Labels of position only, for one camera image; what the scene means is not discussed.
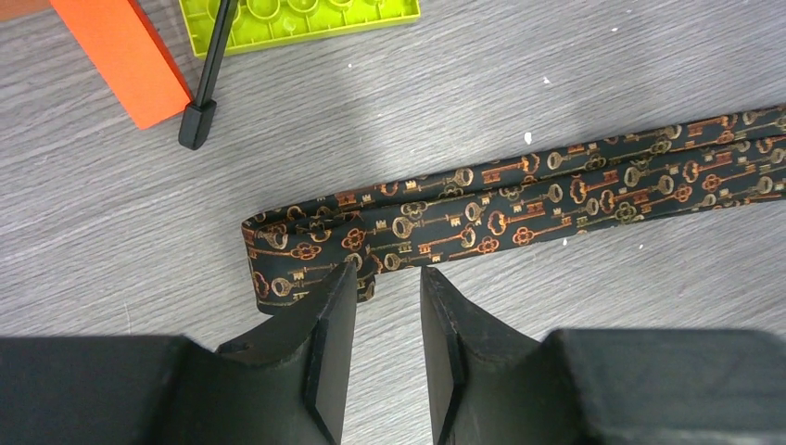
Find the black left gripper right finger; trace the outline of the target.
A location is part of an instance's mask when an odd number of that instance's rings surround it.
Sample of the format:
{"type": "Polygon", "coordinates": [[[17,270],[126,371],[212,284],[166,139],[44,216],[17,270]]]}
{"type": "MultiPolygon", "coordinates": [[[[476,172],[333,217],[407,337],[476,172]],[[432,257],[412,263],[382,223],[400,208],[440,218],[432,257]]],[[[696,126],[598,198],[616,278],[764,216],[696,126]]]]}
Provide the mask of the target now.
{"type": "Polygon", "coordinates": [[[584,329],[538,341],[424,268],[437,444],[781,444],[785,343],[749,329],[584,329]]]}

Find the black key pattern tie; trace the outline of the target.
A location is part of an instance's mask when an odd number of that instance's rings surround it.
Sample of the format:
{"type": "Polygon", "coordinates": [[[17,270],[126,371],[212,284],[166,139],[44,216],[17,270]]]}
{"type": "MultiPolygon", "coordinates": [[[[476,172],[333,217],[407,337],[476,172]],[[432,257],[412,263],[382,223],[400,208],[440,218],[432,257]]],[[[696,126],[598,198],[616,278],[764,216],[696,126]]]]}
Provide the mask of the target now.
{"type": "Polygon", "coordinates": [[[776,106],[335,193],[241,231],[257,308],[273,315],[346,261],[366,301],[381,273],[784,196],[776,106]]]}

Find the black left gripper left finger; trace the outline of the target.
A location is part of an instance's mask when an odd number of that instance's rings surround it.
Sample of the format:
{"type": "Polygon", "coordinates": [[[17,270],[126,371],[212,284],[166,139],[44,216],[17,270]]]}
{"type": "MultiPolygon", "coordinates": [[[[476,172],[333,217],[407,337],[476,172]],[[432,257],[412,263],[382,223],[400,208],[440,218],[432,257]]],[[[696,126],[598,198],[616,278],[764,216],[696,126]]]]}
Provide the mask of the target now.
{"type": "Polygon", "coordinates": [[[207,350],[184,336],[5,337],[5,444],[337,444],[356,268],[207,350]]]}

